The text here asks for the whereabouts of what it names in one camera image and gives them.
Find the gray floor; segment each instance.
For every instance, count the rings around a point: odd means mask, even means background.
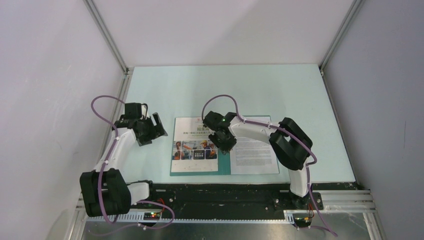
[[[105,222],[87,222],[84,230],[84,240],[97,239],[146,239],[146,240],[314,240],[314,239],[349,239],[369,240],[367,225],[362,213],[332,213],[324,214],[325,220],[339,235],[333,237],[330,233],[319,229],[301,229],[299,231],[290,224],[216,224],[216,223],[175,223],[160,230],[146,230],[129,227],[106,237],[96,237],[88,232],[107,233],[127,225],[118,222],[111,226]],[[322,226],[318,216],[313,224]]]

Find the light blue table surface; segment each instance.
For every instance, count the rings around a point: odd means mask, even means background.
[[[127,182],[154,183],[287,183],[286,168],[279,174],[170,176],[176,117],[198,117],[210,98],[235,97],[242,115],[270,115],[273,122],[292,118],[312,139],[318,163],[310,167],[313,182],[354,182],[330,100],[316,64],[211,65],[135,67],[126,102],[147,103],[159,113],[167,137],[128,154],[122,169]],[[206,108],[225,115],[234,112],[229,98]]]

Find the booklet cover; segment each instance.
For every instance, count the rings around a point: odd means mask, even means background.
[[[249,117],[262,122],[269,116]],[[224,155],[208,139],[212,131],[200,117],[177,117],[171,151],[171,176],[278,174],[277,157],[269,144],[238,137],[237,144]]]

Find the gray wall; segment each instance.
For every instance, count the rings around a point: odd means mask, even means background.
[[[63,239],[123,74],[82,0],[1,1],[0,239]],[[113,101],[96,104],[112,115]]]
[[[387,237],[422,239],[424,1],[366,1],[325,77]]]

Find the photo collage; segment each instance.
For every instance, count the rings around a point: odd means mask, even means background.
[[[208,160],[218,158],[218,148],[210,140],[174,141],[172,160]]]

